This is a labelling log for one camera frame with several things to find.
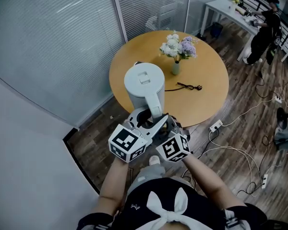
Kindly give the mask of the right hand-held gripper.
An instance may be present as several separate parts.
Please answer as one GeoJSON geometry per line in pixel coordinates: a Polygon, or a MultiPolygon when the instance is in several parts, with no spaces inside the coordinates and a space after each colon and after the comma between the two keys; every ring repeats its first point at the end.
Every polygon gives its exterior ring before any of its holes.
{"type": "Polygon", "coordinates": [[[191,153],[188,144],[190,133],[182,129],[172,115],[168,116],[168,125],[171,129],[164,126],[156,134],[156,150],[165,161],[178,162],[191,153]]]}

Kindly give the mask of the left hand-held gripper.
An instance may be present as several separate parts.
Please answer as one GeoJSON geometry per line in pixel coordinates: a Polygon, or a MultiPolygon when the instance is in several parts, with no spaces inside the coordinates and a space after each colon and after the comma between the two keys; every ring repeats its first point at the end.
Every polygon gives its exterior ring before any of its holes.
{"type": "Polygon", "coordinates": [[[153,137],[167,120],[168,114],[153,120],[149,108],[135,109],[108,139],[109,151],[126,163],[133,161],[152,144],[153,137]]]}

